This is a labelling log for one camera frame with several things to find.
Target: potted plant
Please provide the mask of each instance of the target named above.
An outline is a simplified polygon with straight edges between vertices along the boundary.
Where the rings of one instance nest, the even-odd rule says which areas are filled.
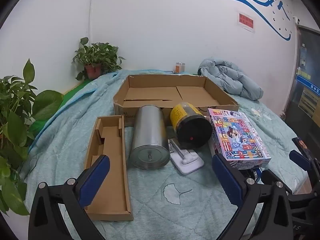
[[[28,129],[32,120],[53,116],[63,100],[61,93],[52,90],[35,95],[33,90],[37,88],[30,85],[34,78],[35,69],[29,59],[23,78],[0,79],[0,210],[5,214],[9,208],[19,215],[29,214],[23,203],[27,184],[19,176],[34,140]]]
[[[73,61],[84,65],[84,70],[78,74],[77,80],[96,79],[103,73],[109,73],[121,69],[120,64],[123,57],[118,57],[118,47],[113,47],[109,43],[92,43],[87,46],[89,39],[84,37],[80,40],[80,48],[76,50]]]

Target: bedspread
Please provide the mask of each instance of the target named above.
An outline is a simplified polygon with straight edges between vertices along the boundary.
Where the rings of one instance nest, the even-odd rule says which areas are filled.
[[[77,178],[97,116],[113,115],[113,96],[129,74],[163,73],[163,71],[120,70],[99,77],[86,85],[46,124],[30,148],[21,175],[28,183],[26,206],[30,210],[37,185],[63,184]],[[233,96],[264,141],[272,159],[268,164],[293,191],[307,177],[306,172],[289,160],[296,149],[291,138],[295,133],[265,105]],[[251,108],[259,111],[256,116]],[[173,134],[167,128],[168,136]],[[132,127],[125,128],[126,154],[130,151]],[[204,160],[201,169],[186,176],[169,162],[158,170],[141,170],[127,165],[134,221],[94,224],[106,239],[216,239],[236,211],[211,168],[208,145],[196,150]],[[247,228],[250,233],[260,212]],[[63,205],[60,206],[67,227],[79,239]]]

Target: game box artwork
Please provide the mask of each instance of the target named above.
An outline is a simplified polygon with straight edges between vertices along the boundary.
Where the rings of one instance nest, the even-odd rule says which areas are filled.
[[[257,131],[244,113],[208,109],[213,133],[209,140],[211,154],[222,154],[239,170],[265,167],[271,157]]]

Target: blue gripper pad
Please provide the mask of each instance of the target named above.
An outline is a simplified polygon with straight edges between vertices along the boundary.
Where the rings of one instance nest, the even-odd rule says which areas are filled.
[[[289,153],[289,159],[292,160],[295,164],[297,164],[300,168],[305,171],[311,170],[311,163],[310,161],[304,157],[302,154],[298,153],[295,150],[292,150]]]
[[[81,182],[79,189],[79,204],[81,207],[89,206],[98,192],[102,182],[110,170],[110,160],[106,155],[101,155],[85,173],[85,181]]]
[[[242,189],[217,154],[212,157],[212,168],[231,204],[242,206]]]

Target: ginkgo leaf pattern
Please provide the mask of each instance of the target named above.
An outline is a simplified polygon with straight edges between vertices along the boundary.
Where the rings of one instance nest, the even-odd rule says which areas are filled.
[[[164,197],[166,198],[166,200],[168,202],[170,202],[171,204],[175,204],[175,205],[180,205],[180,196],[182,194],[185,194],[187,192],[190,192],[192,189],[188,190],[188,191],[185,191],[185,192],[179,192],[177,189],[176,189],[176,186],[171,183],[171,184],[168,184],[164,187],[163,189],[163,195]]]

